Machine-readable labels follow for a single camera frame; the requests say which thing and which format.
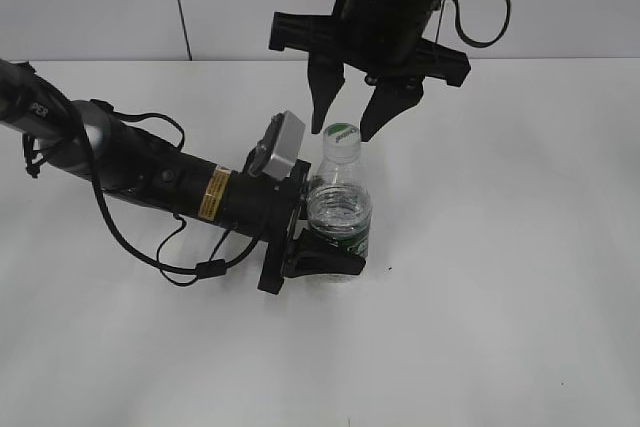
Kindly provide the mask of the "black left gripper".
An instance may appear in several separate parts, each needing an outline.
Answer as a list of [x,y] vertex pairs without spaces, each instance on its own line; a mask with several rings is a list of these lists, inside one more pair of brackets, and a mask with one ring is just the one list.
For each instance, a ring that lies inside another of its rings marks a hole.
[[[288,278],[359,276],[366,265],[364,258],[307,229],[302,229],[287,247],[289,228],[299,213],[310,168],[309,162],[298,160],[280,182],[267,175],[252,177],[240,172],[233,172],[227,182],[219,206],[219,225],[267,244],[258,282],[258,289],[263,292],[280,292],[286,251]],[[308,181],[308,191],[322,185],[323,179],[314,175]]]

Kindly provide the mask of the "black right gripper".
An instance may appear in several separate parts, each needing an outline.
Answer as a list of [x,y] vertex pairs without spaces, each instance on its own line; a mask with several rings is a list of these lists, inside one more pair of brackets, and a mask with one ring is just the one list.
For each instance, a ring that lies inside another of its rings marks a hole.
[[464,53],[422,38],[430,16],[403,0],[335,0],[329,15],[274,13],[269,48],[308,54],[311,133],[321,132],[345,83],[346,65],[370,77],[391,78],[378,82],[362,115],[363,142],[421,101],[423,84],[413,80],[432,77],[461,86],[470,62]]

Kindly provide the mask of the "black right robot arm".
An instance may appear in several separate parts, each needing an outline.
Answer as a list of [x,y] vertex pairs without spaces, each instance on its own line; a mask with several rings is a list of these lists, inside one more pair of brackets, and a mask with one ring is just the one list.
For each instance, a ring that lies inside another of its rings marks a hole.
[[426,78],[459,87],[471,70],[465,53],[424,39],[439,0],[335,0],[328,15],[277,12],[269,47],[308,55],[311,131],[321,132],[351,66],[366,76],[373,94],[359,130],[371,140],[387,123],[416,106]]

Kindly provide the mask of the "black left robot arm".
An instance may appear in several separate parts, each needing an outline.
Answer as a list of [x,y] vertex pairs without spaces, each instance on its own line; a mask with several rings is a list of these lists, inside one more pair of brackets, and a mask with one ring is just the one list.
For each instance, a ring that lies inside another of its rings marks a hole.
[[72,101],[28,63],[1,65],[1,122],[22,136],[25,168],[37,177],[51,165],[88,181],[99,211],[118,243],[124,236],[108,198],[154,208],[179,223],[194,219],[267,246],[258,287],[276,294],[285,280],[359,275],[362,256],[299,228],[306,216],[310,166],[298,153],[304,123],[284,111],[239,171],[187,154],[141,128],[141,116],[102,100]]

